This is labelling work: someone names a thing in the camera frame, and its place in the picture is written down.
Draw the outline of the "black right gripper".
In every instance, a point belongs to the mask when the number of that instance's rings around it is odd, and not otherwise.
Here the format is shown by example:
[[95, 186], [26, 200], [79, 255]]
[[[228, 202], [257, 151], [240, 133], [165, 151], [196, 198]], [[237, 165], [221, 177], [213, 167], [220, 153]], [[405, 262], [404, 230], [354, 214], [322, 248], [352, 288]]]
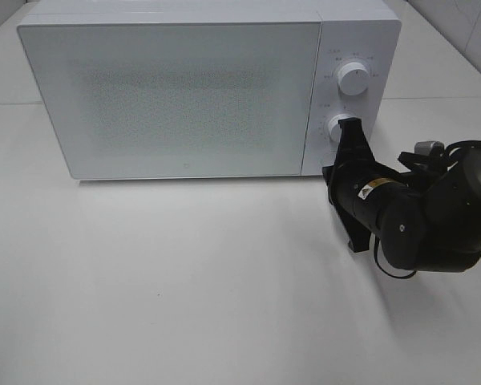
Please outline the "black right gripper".
[[374, 158], [362, 120], [339, 120], [341, 137], [335, 164], [324, 169], [329, 201], [354, 253], [370, 249], [370, 225], [417, 225], [419, 193], [407, 173]]

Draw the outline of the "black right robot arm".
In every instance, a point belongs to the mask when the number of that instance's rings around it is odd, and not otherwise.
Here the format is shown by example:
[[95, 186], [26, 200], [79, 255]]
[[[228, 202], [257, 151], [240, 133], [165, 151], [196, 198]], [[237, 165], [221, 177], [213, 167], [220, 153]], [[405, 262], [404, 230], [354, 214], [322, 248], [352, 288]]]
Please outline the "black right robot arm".
[[322, 169], [328, 199], [355, 253], [383, 252], [406, 278], [464, 272], [481, 258], [481, 140], [422, 141], [398, 172], [372, 153], [359, 118], [338, 122], [334, 163]]

